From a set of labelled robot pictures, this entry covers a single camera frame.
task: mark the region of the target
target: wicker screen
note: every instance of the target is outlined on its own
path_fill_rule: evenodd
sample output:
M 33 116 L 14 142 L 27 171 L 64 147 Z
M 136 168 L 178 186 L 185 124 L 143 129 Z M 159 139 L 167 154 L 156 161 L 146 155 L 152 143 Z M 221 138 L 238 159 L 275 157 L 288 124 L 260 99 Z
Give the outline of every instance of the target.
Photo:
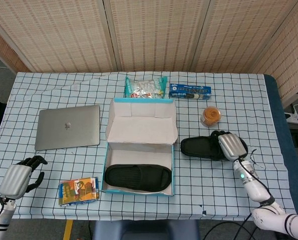
M 122 70 L 188 71 L 207 3 L 110 0 Z
M 30 72 L 16 52 L 0 36 L 0 58 L 14 72 Z
M 289 104 L 290 98 L 298 92 L 298 4 L 252 72 L 275 77 L 284 105 Z
M 95 0 L 0 1 L 0 25 L 37 72 L 114 70 Z
M 194 72 L 243 73 L 296 0 L 213 0 Z

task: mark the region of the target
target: orange container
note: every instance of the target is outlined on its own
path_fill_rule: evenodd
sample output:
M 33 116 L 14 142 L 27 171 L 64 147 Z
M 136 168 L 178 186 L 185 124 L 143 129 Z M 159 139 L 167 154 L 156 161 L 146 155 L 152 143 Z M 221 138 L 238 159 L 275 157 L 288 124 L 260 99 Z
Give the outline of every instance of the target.
M 201 115 L 201 123 L 206 127 L 212 127 L 221 119 L 221 112 L 214 106 L 207 107 Z

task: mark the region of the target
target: slipper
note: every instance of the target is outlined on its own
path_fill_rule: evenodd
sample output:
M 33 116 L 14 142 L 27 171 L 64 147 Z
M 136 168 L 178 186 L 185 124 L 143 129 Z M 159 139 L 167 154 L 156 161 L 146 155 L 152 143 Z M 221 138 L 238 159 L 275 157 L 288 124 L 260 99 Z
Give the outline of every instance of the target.
M 105 171 L 104 181 L 111 186 L 160 192 L 172 179 L 171 170 L 154 164 L 116 164 Z
M 227 160 L 218 141 L 218 136 L 230 132 L 213 131 L 210 136 L 189 137 L 181 141 L 180 150 L 190 157 L 198 157 L 212 160 Z M 248 153 L 248 147 L 240 138 Z

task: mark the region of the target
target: silver laptop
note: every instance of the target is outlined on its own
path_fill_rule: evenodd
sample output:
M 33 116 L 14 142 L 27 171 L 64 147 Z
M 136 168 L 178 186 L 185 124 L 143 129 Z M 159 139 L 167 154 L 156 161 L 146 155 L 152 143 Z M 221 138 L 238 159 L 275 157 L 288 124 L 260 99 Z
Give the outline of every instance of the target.
M 61 149 L 100 143 L 100 106 L 41 110 L 35 150 Z

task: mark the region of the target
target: yellow line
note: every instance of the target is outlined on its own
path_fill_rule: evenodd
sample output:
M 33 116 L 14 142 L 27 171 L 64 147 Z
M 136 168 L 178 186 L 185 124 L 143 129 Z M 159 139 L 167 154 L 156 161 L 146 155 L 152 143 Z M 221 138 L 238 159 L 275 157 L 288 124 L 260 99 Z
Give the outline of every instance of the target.
M 67 220 L 67 224 L 65 225 L 63 240 L 70 240 L 72 225 L 73 225 L 73 220 L 71 219 Z

